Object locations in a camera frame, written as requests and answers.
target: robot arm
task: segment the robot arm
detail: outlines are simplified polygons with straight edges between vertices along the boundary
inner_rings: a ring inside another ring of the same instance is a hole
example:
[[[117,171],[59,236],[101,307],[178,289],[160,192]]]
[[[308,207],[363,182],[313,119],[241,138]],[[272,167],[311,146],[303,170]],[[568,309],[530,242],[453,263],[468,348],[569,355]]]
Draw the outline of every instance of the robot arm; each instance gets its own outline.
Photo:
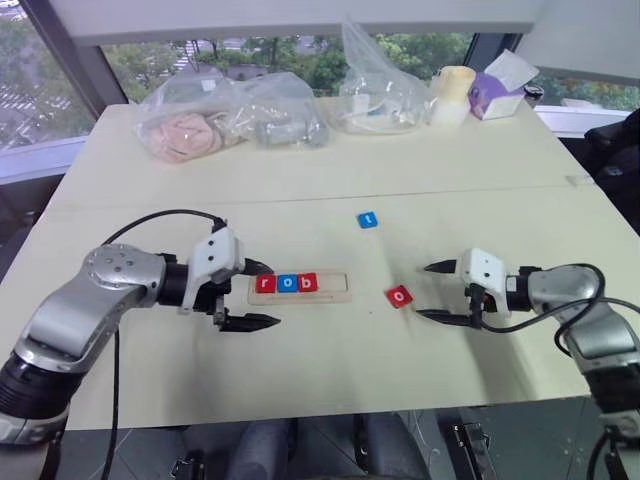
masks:
[[[78,274],[47,297],[0,371],[0,445],[34,445],[64,429],[69,402],[120,318],[159,303],[213,315],[221,331],[251,332],[278,319],[224,308],[235,274],[272,273],[244,257],[227,226],[196,245],[186,265],[128,245],[93,250]]]
[[[500,259],[473,248],[457,261],[434,263],[425,270],[458,275],[470,299],[468,315],[418,310],[442,323],[509,333],[521,326],[492,327],[483,321],[483,313],[507,318],[514,310],[534,310],[538,315],[561,310],[554,316],[568,327],[564,333],[567,350],[589,384],[605,427],[616,438],[640,439],[640,341],[629,323],[607,303],[586,301],[603,293],[604,277],[597,269],[586,265],[549,270],[521,267],[518,275],[508,275]]]

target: tree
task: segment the tree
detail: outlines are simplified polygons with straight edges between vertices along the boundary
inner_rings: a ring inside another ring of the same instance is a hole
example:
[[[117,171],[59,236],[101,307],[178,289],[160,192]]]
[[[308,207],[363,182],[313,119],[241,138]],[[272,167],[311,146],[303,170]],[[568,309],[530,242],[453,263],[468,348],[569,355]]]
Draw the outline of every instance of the tree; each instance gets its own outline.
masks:
[[[17,95],[4,123],[3,143],[28,144],[17,132],[30,128],[35,141],[87,134],[93,119],[28,20],[0,17],[0,86]]]
[[[544,103],[560,105],[563,98],[578,98],[614,110],[640,107],[640,88],[540,74],[533,79],[544,88]]]
[[[252,52],[253,61],[259,65],[267,65],[269,72],[277,72],[295,56],[299,37],[250,37],[242,49]]]
[[[318,52],[316,62],[308,75],[301,78],[319,95],[337,95],[348,69],[342,40],[316,36],[313,44]]]
[[[141,102],[177,72],[180,53],[167,43],[108,45],[107,60],[127,97]]]

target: plastic bag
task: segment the plastic bag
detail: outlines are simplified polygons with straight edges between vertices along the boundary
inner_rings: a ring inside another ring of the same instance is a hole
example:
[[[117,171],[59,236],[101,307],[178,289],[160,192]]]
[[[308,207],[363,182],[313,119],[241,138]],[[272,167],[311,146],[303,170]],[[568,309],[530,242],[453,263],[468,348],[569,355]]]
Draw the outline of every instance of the plastic bag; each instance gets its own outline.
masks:
[[[238,143],[226,117],[237,103],[231,81],[219,73],[176,75],[145,98],[134,132],[156,157],[181,163]]]
[[[428,91],[418,78],[398,70],[358,25],[342,24],[349,71],[334,110],[337,128],[347,133],[403,133],[422,125]]]
[[[245,82],[220,74],[177,75],[138,106],[134,131],[151,153],[171,163],[245,139],[265,147],[320,147],[329,138],[313,91],[293,73]]]
[[[233,135],[262,147],[321,147],[329,129],[318,113],[313,91],[293,73],[271,73],[234,84],[236,105],[226,124]]]

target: purple tissue box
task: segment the purple tissue box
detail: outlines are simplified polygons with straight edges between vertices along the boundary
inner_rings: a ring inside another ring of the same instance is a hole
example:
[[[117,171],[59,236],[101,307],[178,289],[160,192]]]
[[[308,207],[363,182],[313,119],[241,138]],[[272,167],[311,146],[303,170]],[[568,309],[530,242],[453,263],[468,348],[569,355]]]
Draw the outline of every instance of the purple tissue box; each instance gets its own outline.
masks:
[[[482,72],[476,74],[476,79],[469,90],[471,112],[480,120],[513,115],[523,97],[522,88],[507,92],[500,80]]]

